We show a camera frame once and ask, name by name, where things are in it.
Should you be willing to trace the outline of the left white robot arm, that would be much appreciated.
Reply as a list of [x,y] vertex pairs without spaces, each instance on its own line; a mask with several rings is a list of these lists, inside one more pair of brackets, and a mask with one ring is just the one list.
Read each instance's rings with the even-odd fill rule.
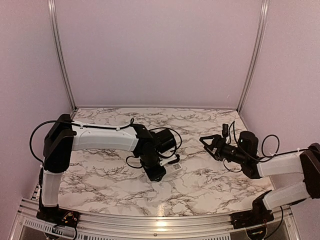
[[53,223],[63,219],[58,208],[59,189],[63,173],[69,168],[71,153],[85,149],[123,150],[140,160],[141,168],[152,182],[159,182],[167,173],[162,160],[174,156],[164,154],[177,151],[177,142],[171,130],[160,127],[158,132],[148,130],[133,119],[128,125],[107,126],[71,120],[62,114],[45,136],[40,202],[44,215]]

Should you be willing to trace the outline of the white remote control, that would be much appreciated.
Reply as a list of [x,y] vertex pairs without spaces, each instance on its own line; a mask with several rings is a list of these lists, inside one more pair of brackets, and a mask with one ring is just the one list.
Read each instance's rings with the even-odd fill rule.
[[165,164],[164,168],[168,176],[175,175],[183,169],[180,163]]

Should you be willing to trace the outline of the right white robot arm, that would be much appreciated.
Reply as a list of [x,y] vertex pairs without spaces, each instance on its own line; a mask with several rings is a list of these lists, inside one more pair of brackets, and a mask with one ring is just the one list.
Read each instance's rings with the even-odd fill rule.
[[303,180],[289,186],[271,190],[253,201],[247,219],[258,224],[271,211],[283,205],[320,197],[320,145],[313,143],[304,150],[275,154],[259,158],[259,140],[254,133],[242,131],[236,146],[227,143],[227,136],[209,135],[199,139],[203,148],[216,160],[239,164],[250,179],[273,175],[302,174]]

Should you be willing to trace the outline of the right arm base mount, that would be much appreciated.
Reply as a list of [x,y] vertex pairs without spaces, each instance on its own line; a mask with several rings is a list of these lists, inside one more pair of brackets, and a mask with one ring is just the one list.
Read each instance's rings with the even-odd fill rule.
[[271,192],[271,190],[268,190],[253,200],[251,210],[235,212],[230,215],[231,224],[234,229],[266,224],[275,219],[272,210],[268,210],[263,202],[264,197],[269,192]]

